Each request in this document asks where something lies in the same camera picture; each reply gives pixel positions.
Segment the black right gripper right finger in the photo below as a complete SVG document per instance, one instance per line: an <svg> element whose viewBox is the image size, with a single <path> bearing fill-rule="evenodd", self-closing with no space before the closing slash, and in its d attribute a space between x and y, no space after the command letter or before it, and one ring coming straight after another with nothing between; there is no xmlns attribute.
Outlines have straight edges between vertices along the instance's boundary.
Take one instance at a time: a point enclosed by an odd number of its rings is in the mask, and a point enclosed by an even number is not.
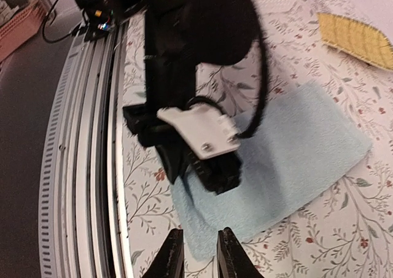
<svg viewBox="0 0 393 278"><path fill-rule="evenodd" d="M217 271L224 278L264 278L229 227L218 232Z"/></svg>

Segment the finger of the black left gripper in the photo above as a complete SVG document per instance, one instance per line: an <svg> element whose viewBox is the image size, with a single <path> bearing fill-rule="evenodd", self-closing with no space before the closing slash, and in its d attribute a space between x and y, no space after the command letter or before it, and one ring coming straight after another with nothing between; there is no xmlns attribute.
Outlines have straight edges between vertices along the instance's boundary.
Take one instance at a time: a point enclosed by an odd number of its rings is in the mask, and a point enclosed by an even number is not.
<svg viewBox="0 0 393 278"><path fill-rule="evenodd" d="M156 151L170 183L183 179L192 166L192 151L184 142L158 145Z"/></svg>

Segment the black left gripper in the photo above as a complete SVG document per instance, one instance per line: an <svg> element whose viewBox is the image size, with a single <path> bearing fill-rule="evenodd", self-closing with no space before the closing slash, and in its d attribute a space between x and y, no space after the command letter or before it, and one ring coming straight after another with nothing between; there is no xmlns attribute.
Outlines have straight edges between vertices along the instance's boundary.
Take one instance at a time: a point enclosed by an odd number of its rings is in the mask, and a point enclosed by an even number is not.
<svg viewBox="0 0 393 278"><path fill-rule="evenodd" d="M180 141L156 113L188 108L196 100L196 68L201 63L240 62L261 25L252 0L141 0L145 12L146 102L126 106L126 123L143 147Z"/></svg>

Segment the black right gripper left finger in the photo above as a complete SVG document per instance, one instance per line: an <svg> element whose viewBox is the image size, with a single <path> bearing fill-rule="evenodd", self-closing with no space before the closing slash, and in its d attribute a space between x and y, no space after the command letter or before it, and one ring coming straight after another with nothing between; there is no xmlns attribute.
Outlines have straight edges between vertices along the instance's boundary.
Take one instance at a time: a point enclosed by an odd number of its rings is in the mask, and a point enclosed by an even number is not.
<svg viewBox="0 0 393 278"><path fill-rule="evenodd" d="M143 278L184 277L184 234L181 229L172 229L153 259Z"/></svg>

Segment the light blue towel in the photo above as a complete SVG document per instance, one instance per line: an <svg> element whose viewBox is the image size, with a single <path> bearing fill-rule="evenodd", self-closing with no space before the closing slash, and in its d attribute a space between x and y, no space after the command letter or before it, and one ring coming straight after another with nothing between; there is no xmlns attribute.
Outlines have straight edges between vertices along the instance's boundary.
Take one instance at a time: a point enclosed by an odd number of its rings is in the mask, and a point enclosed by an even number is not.
<svg viewBox="0 0 393 278"><path fill-rule="evenodd" d="M270 101L252 138L242 141L240 185L208 192L189 169L171 187L194 259L216 253L217 233L248 241L312 201L357 165L372 141L310 81Z"/></svg>

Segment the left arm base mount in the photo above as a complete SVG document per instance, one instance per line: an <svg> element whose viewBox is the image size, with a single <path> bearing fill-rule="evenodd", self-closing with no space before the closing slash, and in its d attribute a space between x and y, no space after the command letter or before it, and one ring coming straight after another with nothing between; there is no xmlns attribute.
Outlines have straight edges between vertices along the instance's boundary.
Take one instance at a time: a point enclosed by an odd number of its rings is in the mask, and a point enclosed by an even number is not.
<svg viewBox="0 0 393 278"><path fill-rule="evenodd" d="M74 0L85 22L85 42L107 37L116 27L113 9L108 0Z"/></svg>

